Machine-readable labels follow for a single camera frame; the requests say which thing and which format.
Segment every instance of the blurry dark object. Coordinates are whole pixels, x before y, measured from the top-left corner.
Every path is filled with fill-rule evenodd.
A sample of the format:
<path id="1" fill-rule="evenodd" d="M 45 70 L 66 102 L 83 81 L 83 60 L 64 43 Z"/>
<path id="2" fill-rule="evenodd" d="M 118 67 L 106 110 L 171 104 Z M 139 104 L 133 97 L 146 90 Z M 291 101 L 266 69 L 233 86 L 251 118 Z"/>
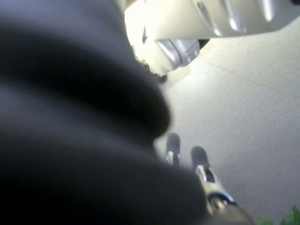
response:
<path id="1" fill-rule="evenodd" d="M 200 48 L 203 48 L 209 41 L 210 39 L 199 39 Z"/>
<path id="2" fill-rule="evenodd" d="M 199 180 L 161 163 L 169 112 L 114 1 L 0 1 L 3 221 L 189 224 Z"/>
<path id="3" fill-rule="evenodd" d="M 300 5 L 300 0 L 292 0 L 292 3 L 295 5 Z"/>
<path id="4" fill-rule="evenodd" d="M 193 171 L 204 188 L 207 212 L 213 216 L 208 224 L 254 225 L 251 217 L 222 187 L 220 180 L 210 167 L 206 151 L 195 146 L 191 150 L 191 158 Z M 176 168 L 180 165 L 180 138 L 176 133 L 168 135 L 166 162 Z"/>
<path id="5" fill-rule="evenodd" d="M 154 73 L 152 73 L 150 71 L 150 67 L 149 67 L 149 65 L 145 61 L 140 62 L 140 63 L 143 65 L 143 67 L 146 70 L 148 70 L 151 73 L 151 75 L 154 77 L 154 79 L 157 81 L 157 83 L 162 84 L 162 83 L 165 83 L 167 81 L 167 78 L 168 78 L 167 74 L 166 75 L 162 75 L 162 76 L 160 76 L 158 74 L 154 74 Z"/>

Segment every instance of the gray floor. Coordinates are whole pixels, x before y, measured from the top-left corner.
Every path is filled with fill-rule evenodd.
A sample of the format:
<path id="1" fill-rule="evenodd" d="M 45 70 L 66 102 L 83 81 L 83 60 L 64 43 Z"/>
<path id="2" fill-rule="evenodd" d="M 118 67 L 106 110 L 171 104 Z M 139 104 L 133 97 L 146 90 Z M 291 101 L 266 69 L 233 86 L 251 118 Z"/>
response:
<path id="1" fill-rule="evenodd" d="M 203 146 L 255 220 L 278 222 L 300 203 L 300 19 L 271 34 L 211 40 L 162 88 L 183 163 Z M 163 155 L 165 136 L 156 145 Z"/>

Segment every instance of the chrome part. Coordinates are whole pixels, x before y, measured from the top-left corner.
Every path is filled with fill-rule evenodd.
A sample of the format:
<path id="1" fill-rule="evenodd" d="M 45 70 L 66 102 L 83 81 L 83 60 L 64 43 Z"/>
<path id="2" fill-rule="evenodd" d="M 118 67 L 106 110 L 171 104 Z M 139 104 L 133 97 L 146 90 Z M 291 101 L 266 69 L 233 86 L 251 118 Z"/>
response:
<path id="1" fill-rule="evenodd" d="M 223 224 L 224 222 L 244 225 L 255 224 L 251 217 L 237 204 L 224 201 L 219 197 L 211 199 L 211 207 L 214 212 L 214 216 L 220 221 L 219 224 Z"/>
<path id="2" fill-rule="evenodd" d="M 195 4 L 197 6 L 199 16 L 201 17 L 207 28 L 213 31 L 218 37 L 222 37 L 223 34 L 220 31 L 220 28 L 218 27 L 216 21 L 210 16 L 206 5 L 202 1 L 195 1 Z"/>
<path id="3" fill-rule="evenodd" d="M 214 182 L 210 182 L 208 180 L 208 173 L 210 174 L 210 176 L 213 176 Z M 235 204 L 234 199 L 222 187 L 220 180 L 217 178 L 211 168 L 204 168 L 202 165 L 198 165 L 196 168 L 196 175 L 199 177 L 199 180 L 204 189 L 207 198 L 207 210 L 210 214 L 215 214 L 214 208 L 211 204 L 211 200 L 214 197 L 219 197 L 220 199 L 226 201 L 228 204 Z"/>
<path id="4" fill-rule="evenodd" d="M 172 151 L 169 151 L 165 157 L 165 161 L 167 162 L 167 164 L 169 165 L 173 165 L 174 162 L 174 153 Z"/>
<path id="5" fill-rule="evenodd" d="M 221 4 L 224 8 L 224 11 L 226 12 L 229 20 L 229 24 L 233 30 L 236 32 L 245 33 L 247 30 L 242 22 L 242 20 L 239 19 L 240 14 L 236 7 L 236 5 L 233 3 L 232 0 L 221 0 Z"/>
<path id="6" fill-rule="evenodd" d="M 282 0 L 259 0 L 258 4 L 266 21 L 272 21 L 277 9 L 280 7 Z"/>
<path id="7" fill-rule="evenodd" d="M 181 67 L 185 67 L 193 61 L 200 52 L 198 40 L 171 40 L 181 57 Z"/>
<path id="8" fill-rule="evenodd" d="M 181 58 L 172 42 L 169 39 L 157 40 L 155 42 L 163 50 L 172 65 L 171 68 L 167 69 L 170 71 L 177 69 L 181 65 Z"/>

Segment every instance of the metal part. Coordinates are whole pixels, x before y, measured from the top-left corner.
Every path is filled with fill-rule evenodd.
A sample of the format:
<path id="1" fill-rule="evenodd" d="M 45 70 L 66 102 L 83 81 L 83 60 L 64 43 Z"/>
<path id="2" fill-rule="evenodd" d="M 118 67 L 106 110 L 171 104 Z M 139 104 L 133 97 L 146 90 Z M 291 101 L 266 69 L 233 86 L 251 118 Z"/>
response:
<path id="1" fill-rule="evenodd" d="M 214 197 L 223 199 L 229 204 L 235 204 L 234 199 L 222 187 L 220 180 L 211 168 L 205 168 L 202 165 L 198 165 L 196 168 L 196 174 L 199 177 L 207 197 L 207 210 L 210 214 L 213 215 L 215 213 L 214 208 L 211 205 L 211 199 Z"/>
<path id="2" fill-rule="evenodd" d="M 155 42 L 163 50 L 172 65 L 172 67 L 168 67 L 167 69 L 170 71 L 177 69 L 181 65 L 181 58 L 172 42 L 169 39 L 157 40 Z"/>
<path id="3" fill-rule="evenodd" d="M 292 0 L 147 0 L 145 6 L 146 32 L 153 40 L 272 32 L 300 15 Z"/>
<path id="4" fill-rule="evenodd" d="M 165 157 L 167 164 L 172 166 L 180 166 L 180 154 L 174 154 L 172 151 L 169 151 Z"/>
<path id="5" fill-rule="evenodd" d="M 180 58 L 181 58 L 181 65 L 180 67 L 185 67 L 193 61 L 200 52 L 200 44 L 198 39 L 197 40 L 171 40 L 175 48 L 177 49 Z"/>
<path id="6" fill-rule="evenodd" d="M 165 161 L 169 165 L 173 165 L 173 159 L 174 159 L 174 153 L 172 151 L 169 151 L 165 157 Z"/>
<path id="7" fill-rule="evenodd" d="M 210 204 L 214 211 L 214 216 L 221 221 L 244 225 L 255 224 L 251 217 L 235 203 L 227 202 L 219 197 L 213 197 Z"/>

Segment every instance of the white plastic part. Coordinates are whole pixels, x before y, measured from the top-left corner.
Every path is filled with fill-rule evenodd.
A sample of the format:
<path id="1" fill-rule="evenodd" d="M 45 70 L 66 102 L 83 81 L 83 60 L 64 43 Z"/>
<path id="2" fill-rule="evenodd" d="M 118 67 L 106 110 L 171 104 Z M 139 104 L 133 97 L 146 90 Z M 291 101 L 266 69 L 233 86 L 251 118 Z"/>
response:
<path id="1" fill-rule="evenodd" d="M 278 30 L 300 15 L 291 0 L 146 0 L 146 34 L 156 39 L 236 37 Z"/>
<path id="2" fill-rule="evenodd" d="M 178 67 L 174 62 L 178 59 L 180 61 L 180 57 L 174 48 L 173 52 L 175 54 L 167 55 L 164 48 L 161 46 L 159 46 L 155 41 L 147 39 L 143 46 L 143 55 L 151 72 L 159 75 L 165 75 Z"/>
<path id="3" fill-rule="evenodd" d="M 136 1 L 125 10 L 124 16 L 130 44 L 134 46 L 142 45 L 142 37 L 145 28 L 144 1 Z"/>

